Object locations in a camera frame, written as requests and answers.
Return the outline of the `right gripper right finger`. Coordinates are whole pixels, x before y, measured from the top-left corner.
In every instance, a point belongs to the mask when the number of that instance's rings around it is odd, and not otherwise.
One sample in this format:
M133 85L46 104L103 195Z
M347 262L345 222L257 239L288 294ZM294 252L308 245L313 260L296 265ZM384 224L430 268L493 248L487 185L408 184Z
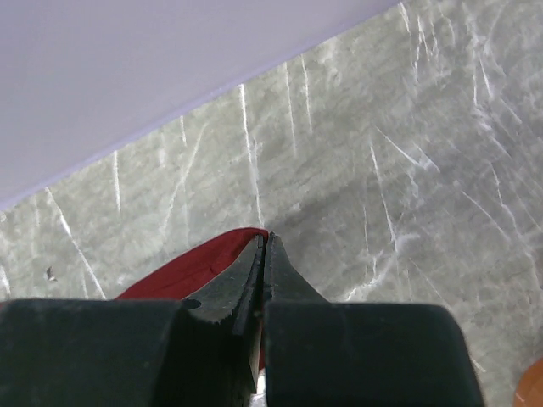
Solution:
M263 315L272 308L287 309L310 305L329 305L329 302L296 270L282 238L269 234L263 269Z

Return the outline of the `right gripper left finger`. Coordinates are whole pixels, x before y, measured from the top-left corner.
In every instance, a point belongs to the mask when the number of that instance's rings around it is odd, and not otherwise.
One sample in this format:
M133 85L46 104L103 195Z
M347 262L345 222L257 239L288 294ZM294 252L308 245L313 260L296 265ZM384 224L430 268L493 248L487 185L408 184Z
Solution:
M219 276L183 299L182 306L198 321L224 326L245 335L254 325L262 292L264 237L254 237Z

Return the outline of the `dark red t-shirt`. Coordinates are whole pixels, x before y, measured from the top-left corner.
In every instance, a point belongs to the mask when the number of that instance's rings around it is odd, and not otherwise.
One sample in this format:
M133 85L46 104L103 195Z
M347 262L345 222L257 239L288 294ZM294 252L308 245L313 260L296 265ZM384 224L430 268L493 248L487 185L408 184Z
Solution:
M222 233L190 249L127 288L120 299L182 300L221 274L264 229L245 227Z

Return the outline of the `orange plastic basket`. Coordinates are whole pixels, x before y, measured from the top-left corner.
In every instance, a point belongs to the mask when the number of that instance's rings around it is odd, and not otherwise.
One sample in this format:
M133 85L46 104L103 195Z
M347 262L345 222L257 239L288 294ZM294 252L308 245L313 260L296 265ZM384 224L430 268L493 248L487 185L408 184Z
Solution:
M543 359L528 368L518 381L513 407L543 407Z

